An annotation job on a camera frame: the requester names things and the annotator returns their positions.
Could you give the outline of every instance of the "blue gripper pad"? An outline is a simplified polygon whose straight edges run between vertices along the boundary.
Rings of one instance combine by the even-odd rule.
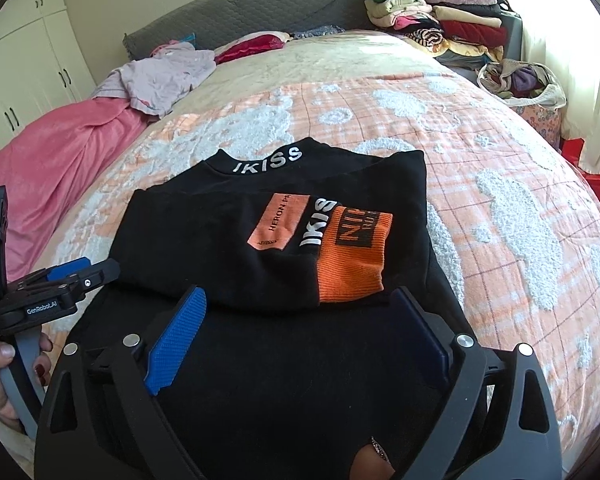
[[[62,265],[58,265],[51,269],[51,271],[46,276],[46,280],[48,282],[54,282],[55,280],[62,280],[67,276],[78,272],[79,270],[86,269],[91,265],[91,261],[88,258],[82,257],[77,260],[73,260],[71,262],[67,262]]]
[[[173,383],[205,314],[205,291],[199,287],[189,289],[180,300],[179,310],[149,352],[144,384],[152,396]]]
[[[406,324],[405,336],[413,348],[413,355],[423,379],[429,386],[441,392],[445,391],[450,384],[451,362],[449,362],[449,355],[442,343],[424,316],[429,316],[429,321],[432,323],[445,324],[444,321],[439,316],[426,314],[421,307],[416,307],[416,300],[410,294],[405,294],[401,288],[392,292],[390,301],[393,305],[403,306],[411,321]]]

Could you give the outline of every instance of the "silver bolt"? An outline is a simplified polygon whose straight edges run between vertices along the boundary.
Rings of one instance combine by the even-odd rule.
[[[474,345],[474,340],[467,334],[460,334],[456,337],[456,341],[463,348],[471,348]]]
[[[140,342],[140,336],[138,334],[129,334],[122,340],[122,343],[124,344],[124,346],[126,346],[128,348],[133,348],[139,342]]]
[[[67,346],[64,347],[64,349],[62,350],[62,352],[64,353],[64,355],[73,355],[78,351],[78,345],[76,343],[69,343]]]
[[[533,352],[534,349],[531,348],[531,345],[528,345],[526,343],[522,343],[522,345],[520,345],[518,347],[518,351],[522,354],[522,355],[526,355],[527,357],[529,357]]]

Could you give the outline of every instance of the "wardrobe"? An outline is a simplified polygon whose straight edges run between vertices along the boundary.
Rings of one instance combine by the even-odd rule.
[[[0,149],[47,112],[87,99],[95,84],[64,0],[8,0],[0,10]]]

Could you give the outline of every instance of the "gray quilted headboard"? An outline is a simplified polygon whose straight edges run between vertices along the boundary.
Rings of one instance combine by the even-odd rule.
[[[297,32],[337,25],[373,28],[363,0],[195,0],[165,14],[123,43],[131,59],[143,59],[169,40],[195,33],[196,47],[213,50],[250,32]]]

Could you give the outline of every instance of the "bed sheet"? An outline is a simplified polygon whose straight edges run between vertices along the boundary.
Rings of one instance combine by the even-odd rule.
[[[520,117],[390,36],[310,38],[219,66],[94,183],[38,265],[105,258],[134,189],[218,148],[254,160],[307,135],[424,150],[432,243],[480,343],[534,346],[563,451],[580,446],[600,423],[600,204]],[[46,327],[56,352],[77,316]]]

